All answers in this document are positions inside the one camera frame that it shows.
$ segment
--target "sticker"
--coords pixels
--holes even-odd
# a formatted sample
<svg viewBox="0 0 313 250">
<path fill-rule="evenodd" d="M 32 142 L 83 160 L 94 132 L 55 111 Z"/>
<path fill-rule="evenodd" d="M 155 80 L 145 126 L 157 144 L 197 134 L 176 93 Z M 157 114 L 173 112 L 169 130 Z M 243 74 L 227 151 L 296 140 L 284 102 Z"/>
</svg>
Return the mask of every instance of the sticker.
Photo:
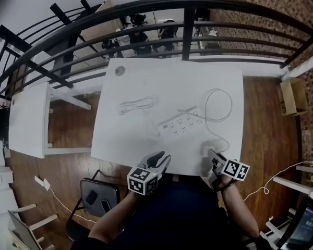
<svg viewBox="0 0 313 250">
<path fill-rule="evenodd" d="M 143 170 L 143 169 L 139 169 L 137 168 L 131 175 L 130 177 L 139 179 L 141 181 L 144 181 L 147 179 L 148 175 L 150 174 L 149 171 Z"/>
<path fill-rule="evenodd" d="M 235 176 L 238 173 L 239 167 L 240 167 L 239 162 L 236 162 L 234 160 L 228 160 L 226 162 L 226 164 L 224 165 L 221 173 L 223 173 L 223 174 L 225 174 L 231 178 L 235 178 Z"/>
<path fill-rule="evenodd" d="M 130 190 L 140 193 L 140 194 L 144 194 L 143 191 L 143 184 L 139 181 L 135 181 L 133 179 L 129 179 L 130 182 Z"/>
<path fill-rule="evenodd" d="M 244 181 L 245 177 L 248 173 L 249 168 L 250 167 L 248 165 L 241 163 L 240 169 L 239 169 L 237 175 L 235 176 L 235 179 L 239 180 L 239 181 Z"/>
<path fill-rule="evenodd" d="M 146 193 L 149 193 L 149 192 L 153 191 L 157 187 L 158 187 L 158 178 L 155 177 L 154 179 L 150 180 L 146 184 Z"/>
</svg>

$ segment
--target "cardboard box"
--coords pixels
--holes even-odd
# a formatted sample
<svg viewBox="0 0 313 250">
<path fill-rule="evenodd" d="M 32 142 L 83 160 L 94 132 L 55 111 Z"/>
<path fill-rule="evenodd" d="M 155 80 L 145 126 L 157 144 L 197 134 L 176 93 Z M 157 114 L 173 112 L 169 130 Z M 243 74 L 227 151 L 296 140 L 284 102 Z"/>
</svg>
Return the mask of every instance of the cardboard box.
<svg viewBox="0 0 313 250">
<path fill-rule="evenodd" d="M 298 116 L 307 112 L 307 101 L 303 82 L 298 78 L 283 81 L 277 86 L 283 116 Z"/>
</svg>

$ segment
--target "wooden floor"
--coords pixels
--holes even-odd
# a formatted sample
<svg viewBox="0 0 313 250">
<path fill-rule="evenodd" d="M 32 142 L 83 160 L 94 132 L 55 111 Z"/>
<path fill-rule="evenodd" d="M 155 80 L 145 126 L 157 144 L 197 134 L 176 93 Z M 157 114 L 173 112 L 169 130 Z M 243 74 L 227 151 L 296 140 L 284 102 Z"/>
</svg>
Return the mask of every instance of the wooden floor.
<svg viewBox="0 0 313 250">
<path fill-rule="evenodd" d="M 282 117 L 276 94 L 278 79 L 244 78 L 244 131 L 241 161 L 251 166 L 245 182 L 237 183 L 243 197 L 263 186 L 274 174 L 297 163 L 298 145 L 296 122 L 292 117 Z M 94 120 L 97 113 L 99 94 L 81 98 L 92 105 L 91 111 L 77 108 L 64 102 L 54 102 L 50 116 L 49 142 L 54 147 L 91 146 Z M 36 203 L 37 208 L 22 214 L 22 219 L 29 225 L 52 214 L 59 219 L 44 228 L 36 230 L 37 238 L 45 237 L 42 246 L 51 243 L 56 249 L 69 249 L 71 242 L 65 234 L 65 223 L 70 212 L 53 196 L 34 181 L 34 176 L 46 178 L 56 196 L 70 209 L 73 209 L 80 197 L 80 180 L 92 177 L 97 169 L 103 175 L 100 180 L 119 185 L 121 197 L 126 191 L 128 167 L 111 164 L 91 158 L 89 154 L 54 155 L 38 159 L 12 152 L 9 166 L 14 172 L 14 189 L 19 206 Z M 297 178 L 294 171 L 283 174 L 288 179 Z M 278 223 L 285 216 L 289 207 L 294 206 L 297 192 L 274 182 L 269 183 L 269 195 L 263 190 L 248 200 L 251 212 L 259 223 L 260 230 L 265 230 L 264 223 L 274 216 L 273 223 Z M 80 218 L 75 219 L 92 227 L 93 223 Z"/>
</svg>

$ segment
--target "white power strip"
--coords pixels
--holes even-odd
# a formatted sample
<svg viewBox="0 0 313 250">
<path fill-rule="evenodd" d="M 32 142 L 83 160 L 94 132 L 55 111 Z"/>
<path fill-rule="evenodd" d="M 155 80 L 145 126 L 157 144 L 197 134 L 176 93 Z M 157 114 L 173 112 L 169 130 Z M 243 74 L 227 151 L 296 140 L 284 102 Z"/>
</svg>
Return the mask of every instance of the white power strip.
<svg viewBox="0 0 313 250">
<path fill-rule="evenodd" d="M 188 113 L 203 118 L 202 112 L 198 107 L 186 110 Z M 175 139 L 186 136 L 203 127 L 204 122 L 201 118 L 182 113 L 176 115 L 173 119 L 159 125 L 158 130 L 163 141 L 171 142 Z"/>
</svg>

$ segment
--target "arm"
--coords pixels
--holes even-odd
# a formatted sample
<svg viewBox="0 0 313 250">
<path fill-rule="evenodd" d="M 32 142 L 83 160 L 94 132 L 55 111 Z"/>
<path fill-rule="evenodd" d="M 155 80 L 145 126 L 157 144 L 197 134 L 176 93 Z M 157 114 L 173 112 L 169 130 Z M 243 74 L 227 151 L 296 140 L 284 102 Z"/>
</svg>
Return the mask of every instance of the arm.
<svg viewBox="0 0 313 250">
<path fill-rule="evenodd" d="M 135 212 L 138 196 L 131 192 L 97 221 L 88 237 L 98 239 L 106 244 L 110 243 L 123 230 L 127 220 Z"/>
<path fill-rule="evenodd" d="M 158 38 L 161 38 L 161 36 L 163 35 L 165 30 L 160 30 L 159 34 L 158 34 Z"/>
<path fill-rule="evenodd" d="M 222 176 L 222 184 L 226 185 L 230 180 L 231 178 L 225 175 Z M 222 191 L 222 196 L 228 215 L 243 230 L 257 238 L 259 236 L 259 228 L 256 219 L 249 211 L 235 184 Z"/>
</svg>

